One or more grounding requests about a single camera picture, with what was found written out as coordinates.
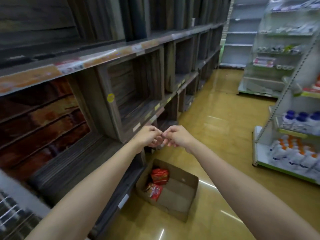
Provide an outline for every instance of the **cardboard box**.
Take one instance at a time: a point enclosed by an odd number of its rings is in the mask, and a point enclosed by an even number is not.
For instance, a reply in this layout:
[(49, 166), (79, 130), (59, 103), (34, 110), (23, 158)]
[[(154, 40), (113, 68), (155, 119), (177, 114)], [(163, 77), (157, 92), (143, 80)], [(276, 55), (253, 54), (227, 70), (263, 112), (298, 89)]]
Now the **cardboard box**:
[[(169, 170), (169, 181), (163, 185), (163, 190), (157, 201), (152, 200), (144, 192), (149, 182), (152, 182), (152, 169), (162, 168)], [(154, 159), (141, 174), (136, 183), (137, 194), (151, 205), (169, 213), (175, 218), (186, 222), (192, 202), (196, 196), (199, 178), (181, 168), (165, 161)]]

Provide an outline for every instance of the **hand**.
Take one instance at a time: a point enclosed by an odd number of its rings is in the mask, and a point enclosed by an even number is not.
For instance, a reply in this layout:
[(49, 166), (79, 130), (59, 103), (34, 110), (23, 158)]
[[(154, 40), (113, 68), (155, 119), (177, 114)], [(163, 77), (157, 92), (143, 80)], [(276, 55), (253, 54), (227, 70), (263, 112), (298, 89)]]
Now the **hand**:
[(141, 152), (146, 146), (154, 148), (161, 145), (163, 142), (161, 134), (162, 131), (152, 125), (144, 126), (131, 140), (137, 144)]
[(172, 125), (162, 134), (165, 137), (163, 144), (174, 147), (184, 147), (187, 152), (190, 152), (190, 147), (196, 139), (182, 126)]

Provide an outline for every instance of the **store aisle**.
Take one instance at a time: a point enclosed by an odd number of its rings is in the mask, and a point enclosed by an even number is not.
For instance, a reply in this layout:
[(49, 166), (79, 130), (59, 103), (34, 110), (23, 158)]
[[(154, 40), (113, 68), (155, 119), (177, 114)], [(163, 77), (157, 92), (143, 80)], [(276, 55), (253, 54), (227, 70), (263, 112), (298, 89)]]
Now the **store aisle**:
[[(215, 71), (179, 124), (221, 158), (261, 183), (320, 231), (320, 187), (252, 163), (252, 131), (268, 119), (274, 100), (236, 95), (243, 71)], [(149, 155), (199, 177), (196, 199), (183, 223), (136, 194), (122, 208), (107, 239), (254, 239), (219, 194), (198, 161), (182, 148), (166, 147)]]

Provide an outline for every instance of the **forearm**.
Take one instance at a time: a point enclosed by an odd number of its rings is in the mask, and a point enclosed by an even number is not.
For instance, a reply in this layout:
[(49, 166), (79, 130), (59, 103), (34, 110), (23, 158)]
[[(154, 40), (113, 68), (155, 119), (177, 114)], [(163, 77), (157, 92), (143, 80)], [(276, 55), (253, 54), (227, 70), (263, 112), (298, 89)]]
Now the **forearm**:
[(284, 202), (204, 144), (194, 141), (190, 150), (255, 238), (319, 239), (316, 230)]
[(27, 239), (85, 239), (139, 152), (133, 141), (76, 185), (39, 223)]

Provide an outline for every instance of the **snack bag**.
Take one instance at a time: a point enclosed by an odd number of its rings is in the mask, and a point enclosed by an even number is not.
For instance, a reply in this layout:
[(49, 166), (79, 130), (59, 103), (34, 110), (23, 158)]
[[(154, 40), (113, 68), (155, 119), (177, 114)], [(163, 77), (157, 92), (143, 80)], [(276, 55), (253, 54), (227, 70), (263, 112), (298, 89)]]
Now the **snack bag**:
[(156, 185), (154, 183), (149, 183), (145, 192), (148, 194), (148, 196), (157, 201), (161, 192), (162, 192), (163, 187), (160, 185)]
[(157, 185), (165, 185), (169, 180), (169, 171), (166, 169), (157, 168), (151, 172), (152, 181)]

